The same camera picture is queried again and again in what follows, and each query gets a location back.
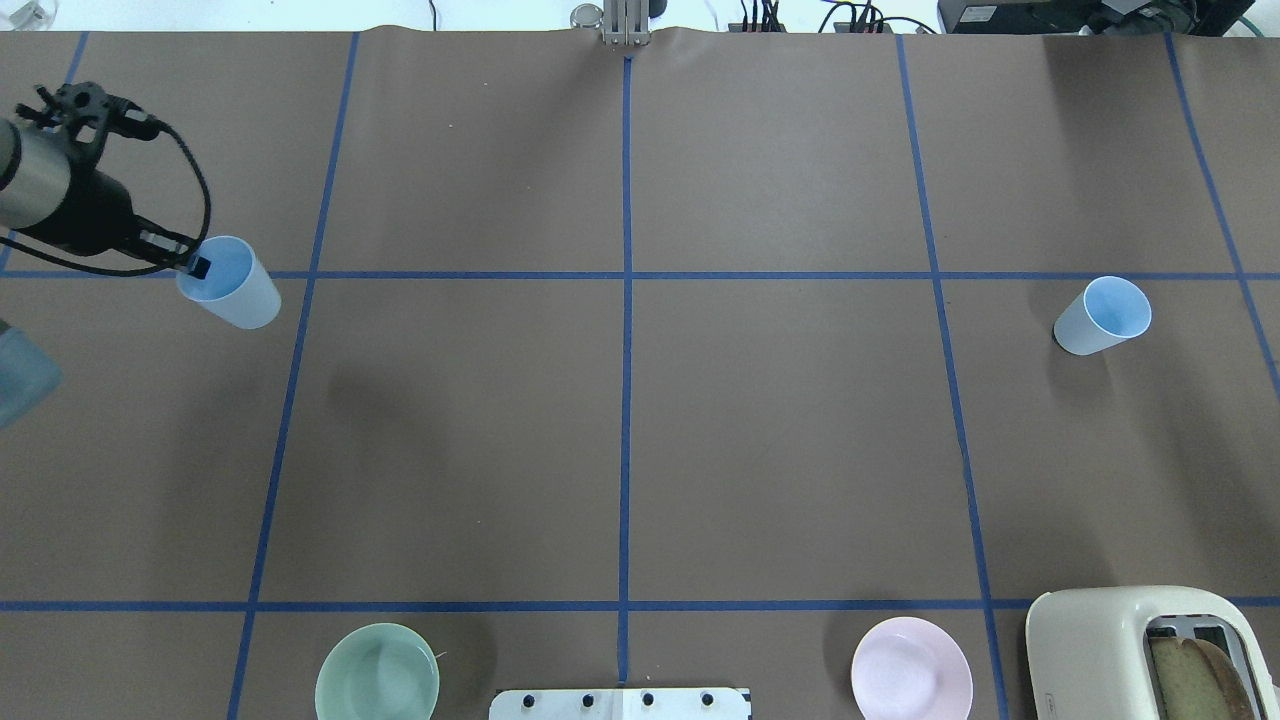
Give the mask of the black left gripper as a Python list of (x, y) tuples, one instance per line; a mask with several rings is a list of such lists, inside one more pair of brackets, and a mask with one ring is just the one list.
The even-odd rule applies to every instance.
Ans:
[(63, 170), (40, 190), (40, 241), (78, 258), (118, 251), (161, 269), (205, 279), (201, 242), (159, 228), (134, 211), (127, 188), (100, 170)]

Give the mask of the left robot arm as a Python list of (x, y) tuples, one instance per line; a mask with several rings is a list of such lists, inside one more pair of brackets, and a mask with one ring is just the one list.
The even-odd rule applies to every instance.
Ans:
[(202, 279), (209, 263), (196, 254), (209, 237), (212, 199), (209, 183), (180, 135), (154, 115), (105, 120), (106, 135), (142, 141), (174, 140), (200, 187), (202, 217), (195, 236), (170, 231), (138, 215), (128, 190), (97, 169), (92, 155), (78, 158), (76, 141), (44, 129), (3, 122), (3, 224), (56, 249), (51, 255), (3, 237), (3, 245), (73, 272), (105, 277), (150, 275), (174, 269)]

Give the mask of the blue cup near right arm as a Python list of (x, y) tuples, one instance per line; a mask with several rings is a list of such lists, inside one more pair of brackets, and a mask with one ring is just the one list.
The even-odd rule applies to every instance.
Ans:
[(1088, 356), (1144, 334), (1153, 311), (1144, 291), (1116, 275), (1094, 278), (1053, 324), (1055, 342), (1064, 351)]

